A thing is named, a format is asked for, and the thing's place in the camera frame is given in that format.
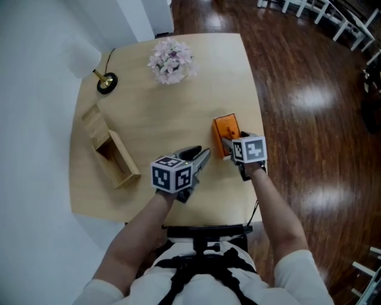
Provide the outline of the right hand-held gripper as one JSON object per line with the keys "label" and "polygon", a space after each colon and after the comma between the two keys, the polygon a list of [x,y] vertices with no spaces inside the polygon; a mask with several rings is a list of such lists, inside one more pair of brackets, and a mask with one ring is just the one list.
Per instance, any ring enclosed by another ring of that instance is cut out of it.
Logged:
{"label": "right hand-held gripper", "polygon": [[232,157],[243,181],[250,180],[245,170],[245,164],[257,163],[266,172],[267,148],[264,136],[255,133],[241,131],[241,138],[221,139],[223,145],[223,157]]}

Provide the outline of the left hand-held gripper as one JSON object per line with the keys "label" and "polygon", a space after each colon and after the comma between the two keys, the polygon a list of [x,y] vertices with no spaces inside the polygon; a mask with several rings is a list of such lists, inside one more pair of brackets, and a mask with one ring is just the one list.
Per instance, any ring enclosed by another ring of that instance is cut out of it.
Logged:
{"label": "left hand-held gripper", "polygon": [[209,148],[200,145],[182,148],[153,161],[150,165],[151,185],[158,191],[177,195],[185,204],[199,184],[198,175],[211,157]]}

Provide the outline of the orange snack bag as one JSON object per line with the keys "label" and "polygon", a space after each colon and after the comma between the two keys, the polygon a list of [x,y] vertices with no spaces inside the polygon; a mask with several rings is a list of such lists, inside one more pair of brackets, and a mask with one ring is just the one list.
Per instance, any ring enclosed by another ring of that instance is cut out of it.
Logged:
{"label": "orange snack bag", "polygon": [[221,139],[226,137],[234,140],[241,137],[241,131],[235,114],[232,113],[214,119],[212,122],[212,134],[219,156],[223,160],[227,160],[229,157],[223,157],[223,145]]}

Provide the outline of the wooden box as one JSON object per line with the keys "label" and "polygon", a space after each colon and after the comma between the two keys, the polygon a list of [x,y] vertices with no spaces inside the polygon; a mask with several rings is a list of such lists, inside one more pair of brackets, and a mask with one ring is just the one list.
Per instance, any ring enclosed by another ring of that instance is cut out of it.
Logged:
{"label": "wooden box", "polygon": [[125,188],[141,177],[140,170],[115,131],[108,129],[93,150],[114,189]]}

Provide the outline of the person's left forearm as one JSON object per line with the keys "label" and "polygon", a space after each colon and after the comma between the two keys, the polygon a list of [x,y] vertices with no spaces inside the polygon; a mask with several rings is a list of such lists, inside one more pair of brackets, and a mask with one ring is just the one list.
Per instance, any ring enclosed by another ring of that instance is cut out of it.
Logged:
{"label": "person's left forearm", "polygon": [[105,281],[127,296],[176,197],[176,194],[157,192],[112,240],[93,279]]}

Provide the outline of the person's right forearm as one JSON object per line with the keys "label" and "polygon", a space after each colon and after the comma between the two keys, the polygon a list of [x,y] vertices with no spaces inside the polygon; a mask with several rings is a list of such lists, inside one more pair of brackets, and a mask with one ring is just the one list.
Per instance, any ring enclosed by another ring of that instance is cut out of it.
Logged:
{"label": "person's right forearm", "polygon": [[257,164],[245,165],[257,195],[264,229],[273,250],[274,263],[298,250],[308,250],[301,222],[279,194],[269,176]]}

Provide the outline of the black chest harness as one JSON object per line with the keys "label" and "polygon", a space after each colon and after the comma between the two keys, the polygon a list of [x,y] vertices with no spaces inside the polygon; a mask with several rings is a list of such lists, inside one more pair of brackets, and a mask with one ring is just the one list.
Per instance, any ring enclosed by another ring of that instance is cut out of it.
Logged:
{"label": "black chest harness", "polygon": [[176,256],[164,259],[156,266],[165,269],[175,269],[171,278],[171,288],[159,305],[172,305],[176,296],[181,293],[191,279],[196,275],[211,275],[235,293],[241,305],[258,305],[244,296],[239,288],[239,280],[233,277],[230,268],[256,273],[254,267],[239,258],[234,248],[219,255],[223,238],[238,239],[236,244],[243,250],[248,249],[247,235],[252,232],[250,225],[225,225],[207,227],[169,227],[169,238],[187,238],[192,241],[194,253],[186,256]]}

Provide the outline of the pink flowers in white pot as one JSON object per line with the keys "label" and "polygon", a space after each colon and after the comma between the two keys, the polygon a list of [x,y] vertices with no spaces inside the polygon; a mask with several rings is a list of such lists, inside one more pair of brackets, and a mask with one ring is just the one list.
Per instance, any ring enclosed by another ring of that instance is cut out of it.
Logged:
{"label": "pink flowers in white pot", "polygon": [[152,49],[148,67],[159,83],[172,85],[188,76],[196,76],[198,64],[190,47],[173,38],[160,40]]}

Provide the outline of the wooden sliding box lid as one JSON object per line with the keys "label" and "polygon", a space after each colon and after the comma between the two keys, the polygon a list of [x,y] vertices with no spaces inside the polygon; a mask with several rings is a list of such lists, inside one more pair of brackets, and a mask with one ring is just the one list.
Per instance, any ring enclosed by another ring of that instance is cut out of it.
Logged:
{"label": "wooden sliding box lid", "polygon": [[82,115],[82,122],[94,149],[98,149],[110,138],[109,128],[97,104]]}

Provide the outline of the white shade brass table lamp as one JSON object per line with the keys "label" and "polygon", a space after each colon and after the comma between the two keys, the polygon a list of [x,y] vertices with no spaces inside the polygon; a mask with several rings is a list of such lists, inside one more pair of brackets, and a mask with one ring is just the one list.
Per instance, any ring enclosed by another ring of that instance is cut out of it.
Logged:
{"label": "white shade brass table lamp", "polygon": [[80,36],[71,36],[62,44],[61,55],[68,69],[78,79],[83,79],[90,74],[98,78],[97,91],[106,95],[111,93],[118,84],[115,73],[100,73],[97,68],[102,59],[102,54],[86,39]]}

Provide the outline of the person's white shirt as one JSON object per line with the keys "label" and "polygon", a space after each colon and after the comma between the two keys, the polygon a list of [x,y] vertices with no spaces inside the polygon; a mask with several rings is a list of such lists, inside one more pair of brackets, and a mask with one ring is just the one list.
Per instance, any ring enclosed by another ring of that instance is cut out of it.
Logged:
{"label": "person's white shirt", "polygon": [[[245,297],[258,305],[334,305],[308,250],[288,254],[274,269],[274,287],[255,272],[231,268]],[[171,287],[174,269],[149,268],[125,297],[115,286],[90,281],[73,305],[158,305]],[[241,305],[228,287],[210,275],[196,275],[174,299],[173,305]]]}

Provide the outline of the white metal frame rack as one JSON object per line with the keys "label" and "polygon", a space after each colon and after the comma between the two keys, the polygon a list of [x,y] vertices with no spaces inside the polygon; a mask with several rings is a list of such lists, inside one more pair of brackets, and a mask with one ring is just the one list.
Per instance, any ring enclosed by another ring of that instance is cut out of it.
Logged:
{"label": "white metal frame rack", "polygon": [[353,262],[352,267],[370,277],[363,292],[355,288],[351,289],[351,292],[358,297],[356,305],[372,305],[381,293],[381,265],[377,270],[372,270],[358,262]]}

